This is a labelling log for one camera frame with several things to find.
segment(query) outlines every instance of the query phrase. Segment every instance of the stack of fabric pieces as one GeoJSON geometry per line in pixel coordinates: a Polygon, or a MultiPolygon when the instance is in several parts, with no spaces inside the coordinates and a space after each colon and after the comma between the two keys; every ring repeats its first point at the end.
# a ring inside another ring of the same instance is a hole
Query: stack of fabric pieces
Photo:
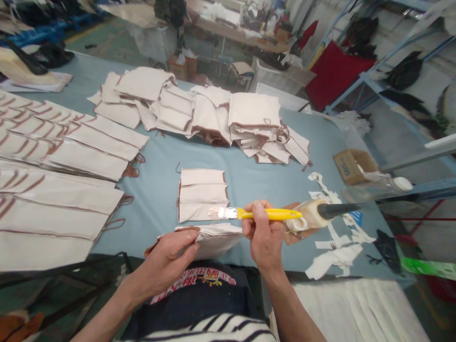
{"type": "Polygon", "coordinates": [[[222,170],[182,169],[179,182],[178,221],[211,221],[212,207],[228,206],[222,170]]]}
{"type": "MultiPolygon", "coordinates": [[[[229,251],[243,237],[242,228],[229,223],[210,224],[205,226],[182,226],[176,227],[175,231],[194,229],[199,232],[195,242],[199,243],[195,260],[216,259],[229,251]]],[[[144,257],[147,257],[153,245],[145,250],[144,257]]]]}
{"type": "Polygon", "coordinates": [[[88,98],[95,112],[128,127],[142,121],[145,130],[159,129],[213,146],[233,142],[258,163],[290,163],[294,156],[310,165],[309,141],[282,123],[277,97],[231,94],[214,86],[177,87],[173,74],[140,67],[123,75],[109,73],[101,91],[88,98]]]}
{"type": "Polygon", "coordinates": [[[138,176],[132,162],[149,137],[103,116],[0,92],[0,157],[117,181],[138,176]]]}
{"type": "Polygon", "coordinates": [[[0,272],[82,262],[123,191],[105,180],[0,161],[0,272]]]}

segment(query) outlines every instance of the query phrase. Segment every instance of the stool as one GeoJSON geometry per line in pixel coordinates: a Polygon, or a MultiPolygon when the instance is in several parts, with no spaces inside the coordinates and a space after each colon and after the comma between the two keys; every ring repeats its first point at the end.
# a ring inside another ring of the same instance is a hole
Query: stool
{"type": "Polygon", "coordinates": [[[233,63],[233,57],[226,56],[226,55],[219,55],[217,57],[219,60],[218,62],[220,63],[219,68],[218,68],[218,77],[220,78],[220,73],[222,71],[222,64],[227,66],[227,71],[229,72],[229,66],[231,63],[233,63]]]}
{"type": "Polygon", "coordinates": [[[242,83],[245,81],[246,92],[248,92],[250,84],[252,83],[252,80],[255,77],[255,71],[252,69],[252,67],[246,62],[236,62],[231,63],[231,65],[229,66],[228,78],[231,71],[236,76],[236,82],[242,83]]]}

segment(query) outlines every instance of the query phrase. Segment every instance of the red fabric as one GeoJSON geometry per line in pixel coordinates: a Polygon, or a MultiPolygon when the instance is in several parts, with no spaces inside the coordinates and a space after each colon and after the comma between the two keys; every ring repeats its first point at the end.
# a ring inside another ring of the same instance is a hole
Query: red fabric
{"type": "Polygon", "coordinates": [[[431,275],[424,277],[435,297],[446,302],[456,303],[456,281],[431,275]]]}
{"type": "Polygon", "coordinates": [[[309,25],[308,28],[305,29],[303,37],[298,43],[298,49],[302,50],[303,47],[307,44],[310,37],[315,34],[315,30],[317,29],[318,20],[314,21],[312,24],[309,25]]]}
{"type": "Polygon", "coordinates": [[[317,76],[305,88],[316,110],[322,112],[374,63],[374,59],[345,55],[331,41],[311,69],[317,76]]]}

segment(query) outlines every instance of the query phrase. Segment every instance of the glue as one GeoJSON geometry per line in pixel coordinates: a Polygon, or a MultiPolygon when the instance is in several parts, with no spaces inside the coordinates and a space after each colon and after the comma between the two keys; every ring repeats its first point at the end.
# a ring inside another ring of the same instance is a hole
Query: glue
{"type": "Polygon", "coordinates": [[[301,203],[293,210],[302,213],[302,218],[286,220],[285,224],[294,233],[311,229],[326,227],[336,217],[359,210],[358,204],[328,204],[325,199],[315,199],[301,203]]]}

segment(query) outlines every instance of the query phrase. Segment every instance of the green floor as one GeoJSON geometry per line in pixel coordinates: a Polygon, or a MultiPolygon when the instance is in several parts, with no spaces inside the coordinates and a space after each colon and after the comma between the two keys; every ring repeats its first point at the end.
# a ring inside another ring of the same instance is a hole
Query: green floor
{"type": "MultiPolygon", "coordinates": [[[[214,55],[220,51],[220,44],[215,46],[214,55]]],[[[125,23],[120,19],[109,18],[104,23],[98,24],[93,28],[87,29],[81,34],[74,34],[67,39],[67,47],[80,53],[89,54],[107,60],[122,62],[132,66],[149,66],[150,62],[147,57],[141,56],[134,39],[128,34],[125,23]],[[97,47],[86,49],[89,44],[97,44],[97,47]]],[[[251,55],[243,50],[243,47],[228,42],[226,45],[226,53],[230,54],[235,61],[244,60],[251,63],[251,55]]],[[[204,63],[198,64],[199,73],[206,74],[208,77],[219,86],[232,88],[233,84],[226,83],[226,78],[218,78],[218,64],[204,63]]],[[[391,227],[393,231],[403,233],[403,227],[391,227]]],[[[416,252],[408,247],[403,247],[404,253],[407,256],[415,257],[416,252]]],[[[141,263],[140,259],[133,259],[135,266],[141,263]]],[[[94,283],[102,283],[105,279],[111,279],[115,283],[116,277],[120,273],[120,267],[123,264],[121,258],[116,258],[103,265],[94,266],[89,270],[82,270],[74,273],[74,276],[85,278],[94,283]]],[[[14,288],[0,290],[0,314],[5,314],[12,310],[22,308],[27,300],[33,295],[40,281],[34,281],[14,288]]],[[[83,324],[93,317],[96,312],[104,305],[107,299],[115,291],[115,286],[112,285],[102,296],[94,303],[94,306],[89,311],[83,321],[83,324]]],[[[259,298],[258,287],[253,284],[252,291],[259,298]]],[[[47,295],[40,298],[38,303],[32,306],[31,311],[44,311],[51,313],[52,311],[69,303],[80,295],[85,293],[83,289],[75,290],[69,285],[58,282],[51,284],[47,291],[47,295]]],[[[431,341],[456,341],[454,333],[456,327],[456,308],[454,304],[448,304],[436,299],[430,292],[429,288],[422,278],[418,278],[417,285],[409,288],[406,295],[414,308],[419,320],[426,330],[431,341]]],[[[75,310],[65,318],[62,318],[57,323],[53,324],[49,329],[45,330],[39,337],[38,341],[65,341],[68,332],[71,330],[74,321],[79,316],[81,310],[75,310]]]]}

